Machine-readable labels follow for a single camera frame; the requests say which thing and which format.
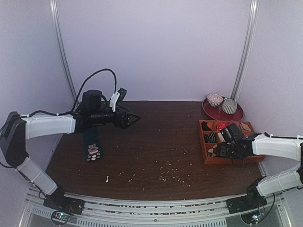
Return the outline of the wooden compartment tray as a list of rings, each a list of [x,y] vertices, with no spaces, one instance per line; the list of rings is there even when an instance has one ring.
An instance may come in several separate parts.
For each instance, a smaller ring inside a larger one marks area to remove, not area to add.
[[[213,130],[212,131],[203,131],[201,127],[202,121],[213,121]],[[226,128],[218,131],[216,126],[220,121],[214,120],[199,120],[199,134],[200,142],[202,148],[203,161],[205,165],[214,165],[214,164],[233,164],[233,163],[257,163],[265,159],[264,155],[254,155],[246,151],[246,157],[244,159],[230,159],[223,157],[208,157],[207,150],[215,144],[220,144],[223,142],[239,144],[241,139],[246,139],[249,135],[254,132],[254,129],[250,122],[233,122],[233,121],[223,121],[228,125]],[[204,134],[207,132],[216,132],[217,133],[217,143],[205,143]]]

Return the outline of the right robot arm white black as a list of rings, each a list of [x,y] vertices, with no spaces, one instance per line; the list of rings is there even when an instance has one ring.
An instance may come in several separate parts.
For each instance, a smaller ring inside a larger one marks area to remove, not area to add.
[[[269,133],[252,132],[244,135],[232,123],[220,129],[224,141],[222,148],[232,160],[265,156],[262,166],[266,176],[254,181],[243,197],[246,208],[254,208],[262,198],[277,192],[303,187],[303,137],[275,136]]]

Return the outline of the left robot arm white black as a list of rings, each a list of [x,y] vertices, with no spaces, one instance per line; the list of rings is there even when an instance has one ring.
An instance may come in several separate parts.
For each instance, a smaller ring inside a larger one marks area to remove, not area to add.
[[[120,105],[126,93],[121,88],[110,100],[106,100],[101,91],[89,90],[83,93],[76,110],[63,114],[41,111],[39,115],[20,115],[11,112],[0,130],[0,149],[7,168],[19,171],[58,210],[65,209],[68,199],[64,196],[64,190],[29,157],[26,141],[49,135],[83,133],[86,160],[96,161],[102,158],[98,126],[111,123],[115,127],[127,129],[140,120],[140,116]]]

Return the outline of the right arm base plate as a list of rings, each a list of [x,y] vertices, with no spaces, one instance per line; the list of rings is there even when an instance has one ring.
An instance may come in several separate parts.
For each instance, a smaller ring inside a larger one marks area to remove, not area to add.
[[[267,200],[261,196],[245,195],[226,201],[230,214],[256,209],[259,205],[267,205]]]

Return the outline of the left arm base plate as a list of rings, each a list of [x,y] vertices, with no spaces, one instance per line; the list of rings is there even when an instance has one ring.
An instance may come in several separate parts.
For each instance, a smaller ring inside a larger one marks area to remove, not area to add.
[[[43,205],[64,213],[81,215],[84,209],[85,201],[71,197],[64,197],[63,201],[60,202],[50,202],[49,199],[45,199]]]

